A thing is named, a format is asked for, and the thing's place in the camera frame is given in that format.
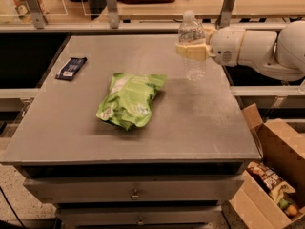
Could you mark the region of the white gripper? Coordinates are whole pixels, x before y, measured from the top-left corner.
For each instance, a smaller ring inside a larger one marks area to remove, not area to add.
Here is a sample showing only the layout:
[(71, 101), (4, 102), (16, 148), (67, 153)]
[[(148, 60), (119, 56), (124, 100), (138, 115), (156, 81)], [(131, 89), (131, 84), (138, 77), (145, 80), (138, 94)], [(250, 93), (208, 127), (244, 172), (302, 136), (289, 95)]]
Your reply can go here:
[[(212, 47), (211, 58), (219, 65), (236, 66), (245, 30), (227, 27), (216, 31), (214, 27), (204, 27), (203, 31), (206, 43)], [(211, 52), (207, 44), (177, 44), (176, 53), (187, 59), (206, 61)]]

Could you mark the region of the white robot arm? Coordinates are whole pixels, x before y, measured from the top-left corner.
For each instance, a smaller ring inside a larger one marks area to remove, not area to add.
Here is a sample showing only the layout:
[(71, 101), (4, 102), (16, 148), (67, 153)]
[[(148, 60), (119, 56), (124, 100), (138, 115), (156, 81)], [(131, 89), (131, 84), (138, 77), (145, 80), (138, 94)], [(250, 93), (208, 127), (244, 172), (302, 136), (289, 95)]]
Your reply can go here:
[(280, 33), (250, 30), (235, 26), (219, 30), (205, 28), (205, 39), (178, 43), (180, 56), (222, 66), (247, 66), (277, 80), (297, 81), (305, 75), (305, 22), (295, 21)]

